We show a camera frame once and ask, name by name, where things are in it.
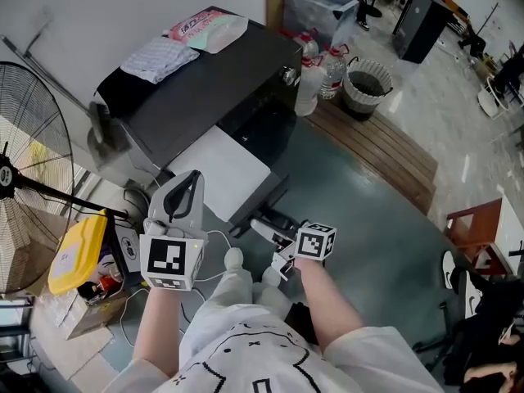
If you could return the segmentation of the clear plastic storage bin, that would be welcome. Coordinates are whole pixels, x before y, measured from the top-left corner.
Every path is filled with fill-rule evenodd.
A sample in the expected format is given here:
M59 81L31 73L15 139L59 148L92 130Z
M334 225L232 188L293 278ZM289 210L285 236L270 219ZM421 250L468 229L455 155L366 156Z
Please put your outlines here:
M282 28L290 34L316 31L320 47L349 44L359 0L283 0Z

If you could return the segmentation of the white printed shirt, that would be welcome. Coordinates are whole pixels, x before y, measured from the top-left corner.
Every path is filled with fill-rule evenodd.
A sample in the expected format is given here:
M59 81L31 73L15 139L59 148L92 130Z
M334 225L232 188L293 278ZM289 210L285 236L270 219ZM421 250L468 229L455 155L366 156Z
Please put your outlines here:
M444 393L393 327L362 327L324 352L258 305L194 318L167 377L135 359L104 393Z

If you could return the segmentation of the black waist pouch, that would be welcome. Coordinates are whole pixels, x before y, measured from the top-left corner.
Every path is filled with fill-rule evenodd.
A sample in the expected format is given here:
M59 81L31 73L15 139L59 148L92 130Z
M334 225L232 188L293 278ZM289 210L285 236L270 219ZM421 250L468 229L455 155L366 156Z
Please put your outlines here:
M284 322L309 344L318 346L309 307L302 302L292 303Z

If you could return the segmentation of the person's right forearm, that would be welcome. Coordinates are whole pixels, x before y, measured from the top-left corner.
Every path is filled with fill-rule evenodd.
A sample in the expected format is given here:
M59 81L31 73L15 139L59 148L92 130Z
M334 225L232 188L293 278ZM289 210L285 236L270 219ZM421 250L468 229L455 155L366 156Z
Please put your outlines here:
M364 327L364 321L339 292L322 263L297 258L295 267L305 291L318 346L324 352L335 340Z

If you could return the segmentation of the storage bin with yellow lid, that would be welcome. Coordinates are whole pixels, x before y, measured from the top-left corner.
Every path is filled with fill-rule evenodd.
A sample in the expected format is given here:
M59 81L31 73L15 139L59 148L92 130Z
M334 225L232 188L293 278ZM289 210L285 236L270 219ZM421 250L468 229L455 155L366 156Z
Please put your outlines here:
M66 232L47 284L55 296L77 294L88 305L96 305L125 291L128 280L114 217L104 209Z

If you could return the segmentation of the person's left forearm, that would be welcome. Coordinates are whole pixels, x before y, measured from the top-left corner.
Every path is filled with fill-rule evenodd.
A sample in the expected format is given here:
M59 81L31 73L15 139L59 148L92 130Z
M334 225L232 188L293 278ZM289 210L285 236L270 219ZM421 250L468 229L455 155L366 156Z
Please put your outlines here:
M150 290L132 361L145 360L168 377L179 371L180 311L179 291L154 287Z

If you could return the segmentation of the white shoe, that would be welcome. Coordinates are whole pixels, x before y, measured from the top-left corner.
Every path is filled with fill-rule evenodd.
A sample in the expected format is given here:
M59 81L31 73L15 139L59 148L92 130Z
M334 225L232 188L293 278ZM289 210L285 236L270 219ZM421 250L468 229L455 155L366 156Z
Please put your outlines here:
M280 273L269 266L262 274L261 282L270 287L279 287L282 281Z
M227 272L242 269L244 256L238 247L229 248L224 256L224 266Z

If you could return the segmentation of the white round side table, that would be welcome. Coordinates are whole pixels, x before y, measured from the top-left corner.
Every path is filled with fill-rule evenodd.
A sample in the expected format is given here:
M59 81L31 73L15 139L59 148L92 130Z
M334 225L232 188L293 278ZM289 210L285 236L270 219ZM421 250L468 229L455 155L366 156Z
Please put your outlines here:
M498 119L502 114L509 111L509 106L503 97L499 97L492 83L492 77L488 76L477 94L480 108L492 120Z

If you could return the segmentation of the black washing machine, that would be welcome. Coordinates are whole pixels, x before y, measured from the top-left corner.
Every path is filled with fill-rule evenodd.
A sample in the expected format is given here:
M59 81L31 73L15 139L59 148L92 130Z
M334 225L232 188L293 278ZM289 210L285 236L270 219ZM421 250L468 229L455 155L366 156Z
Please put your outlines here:
M130 143L111 167L148 186L214 126L273 166L295 126L301 56L292 38L250 20L221 52L201 52L158 83L132 115L111 117Z

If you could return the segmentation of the large black floor fan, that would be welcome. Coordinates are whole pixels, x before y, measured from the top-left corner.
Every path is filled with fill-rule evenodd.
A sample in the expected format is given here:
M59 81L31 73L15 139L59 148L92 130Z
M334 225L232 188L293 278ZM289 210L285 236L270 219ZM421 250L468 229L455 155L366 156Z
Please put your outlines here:
M31 70L0 61L0 205L14 201L71 219L75 197L70 135L55 97Z

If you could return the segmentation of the white pull-out tray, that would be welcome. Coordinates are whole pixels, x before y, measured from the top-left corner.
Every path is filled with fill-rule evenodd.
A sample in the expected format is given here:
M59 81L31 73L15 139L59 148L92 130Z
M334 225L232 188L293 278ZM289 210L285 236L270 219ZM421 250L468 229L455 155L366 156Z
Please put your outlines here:
M204 178L204 205L231 224L236 238L248 231L261 208L273 206L288 189L288 178L276 175L216 126L167 166L176 175L194 169Z

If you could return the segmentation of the pink plastic package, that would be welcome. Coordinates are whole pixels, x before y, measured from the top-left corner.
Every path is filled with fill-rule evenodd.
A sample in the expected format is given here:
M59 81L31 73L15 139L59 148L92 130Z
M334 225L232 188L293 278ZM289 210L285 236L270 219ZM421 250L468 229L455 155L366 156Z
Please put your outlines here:
M242 16L209 9L173 26L167 37L192 49L216 54L239 39L249 20Z

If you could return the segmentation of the black coat rack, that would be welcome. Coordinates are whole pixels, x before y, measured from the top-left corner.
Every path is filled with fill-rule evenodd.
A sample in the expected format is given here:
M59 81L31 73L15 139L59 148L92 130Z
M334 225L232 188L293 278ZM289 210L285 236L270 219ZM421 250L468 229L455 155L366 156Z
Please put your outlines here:
M499 7L499 2L497 2L492 8L491 8L491 11L489 13L489 15L486 17L485 21L483 22L482 26L480 27L480 29L477 31L477 34L480 35L482 30L486 27L487 23L489 22L490 18L494 15L495 11L497 10L497 8Z

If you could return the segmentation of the wooden floor platform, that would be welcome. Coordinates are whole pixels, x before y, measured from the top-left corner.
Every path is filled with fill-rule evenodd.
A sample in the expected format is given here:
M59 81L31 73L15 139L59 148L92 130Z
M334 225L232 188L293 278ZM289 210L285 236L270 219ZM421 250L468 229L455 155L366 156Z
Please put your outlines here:
M436 186L437 161L409 135L376 112L365 121L350 116L342 97L321 99L306 119L336 145L389 183L424 215Z

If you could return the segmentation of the grey waste basket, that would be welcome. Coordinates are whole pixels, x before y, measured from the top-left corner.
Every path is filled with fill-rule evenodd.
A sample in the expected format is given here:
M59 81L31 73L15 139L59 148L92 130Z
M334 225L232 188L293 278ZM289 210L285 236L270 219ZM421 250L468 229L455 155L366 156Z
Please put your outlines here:
M341 95L355 120L369 120L392 90L391 74L382 64L357 56L347 62Z

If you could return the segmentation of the light grey trousers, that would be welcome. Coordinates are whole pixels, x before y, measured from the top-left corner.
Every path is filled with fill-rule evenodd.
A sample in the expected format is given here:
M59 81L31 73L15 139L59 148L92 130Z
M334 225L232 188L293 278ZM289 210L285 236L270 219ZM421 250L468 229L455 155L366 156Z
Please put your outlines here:
M210 298L198 309L181 340L181 348L197 351L230 328L268 315L284 320L291 301L279 287L254 282L245 269L226 272Z

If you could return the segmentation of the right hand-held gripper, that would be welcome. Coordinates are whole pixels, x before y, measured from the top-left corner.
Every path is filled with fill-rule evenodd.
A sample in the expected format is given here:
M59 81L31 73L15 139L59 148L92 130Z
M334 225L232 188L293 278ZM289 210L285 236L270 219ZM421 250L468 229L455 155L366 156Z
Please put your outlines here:
M262 238L277 248L271 268L288 280L287 272L298 257L324 262L333 252L337 229L321 223L300 224L292 217L273 208L263 208L264 219L251 219L250 226ZM286 236L282 232L294 233Z

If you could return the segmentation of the white printed box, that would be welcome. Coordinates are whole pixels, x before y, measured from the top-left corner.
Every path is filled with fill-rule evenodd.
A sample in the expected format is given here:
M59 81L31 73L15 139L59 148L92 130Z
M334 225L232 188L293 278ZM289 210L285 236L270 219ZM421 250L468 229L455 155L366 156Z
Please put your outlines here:
M140 250L139 237L136 231L132 228L123 226L115 226L115 234L120 244L122 256L126 264L127 270L130 273L140 271Z

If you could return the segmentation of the orange desk with white top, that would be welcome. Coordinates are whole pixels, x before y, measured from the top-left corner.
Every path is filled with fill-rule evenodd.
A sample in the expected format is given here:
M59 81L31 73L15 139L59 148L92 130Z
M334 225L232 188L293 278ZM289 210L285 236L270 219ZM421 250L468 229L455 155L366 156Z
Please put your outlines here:
M524 256L524 224L507 197L455 211L445 235L484 276L517 276Z

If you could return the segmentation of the black cloth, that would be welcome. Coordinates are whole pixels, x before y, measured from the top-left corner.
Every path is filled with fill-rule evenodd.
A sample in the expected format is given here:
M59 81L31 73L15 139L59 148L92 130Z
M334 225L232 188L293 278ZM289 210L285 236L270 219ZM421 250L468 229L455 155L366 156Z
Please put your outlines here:
M113 118L132 115L155 92L156 84L115 69L97 87L97 93Z

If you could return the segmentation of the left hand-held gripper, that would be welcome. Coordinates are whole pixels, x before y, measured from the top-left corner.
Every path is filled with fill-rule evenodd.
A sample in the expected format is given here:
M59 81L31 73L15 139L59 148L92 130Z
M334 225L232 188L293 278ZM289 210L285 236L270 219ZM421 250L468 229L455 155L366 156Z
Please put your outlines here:
M202 173L194 169L174 176L153 194L145 233L139 237L141 275L150 288L193 288L208 237L205 233L194 236L160 221L201 228L204 183Z

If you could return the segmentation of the clear water bottle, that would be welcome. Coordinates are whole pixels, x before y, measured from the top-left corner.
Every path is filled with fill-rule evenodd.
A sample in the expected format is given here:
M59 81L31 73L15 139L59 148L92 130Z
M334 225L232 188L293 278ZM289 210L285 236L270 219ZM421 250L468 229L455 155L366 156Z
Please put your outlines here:
M315 58L319 54L318 44L309 32L303 32L298 35L303 47L304 58Z
M341 86L344 74L346 72L346 62L344 56L350 52L348 46L341 45L326 48L322 53L320 66L325 69L319 96L324 100L332 99L336 96L338 88Z
M302 58L300 82L294 111L299 117L306 117L314 112L318 103L318 93L327 71L322 67L323 55L314 58Z

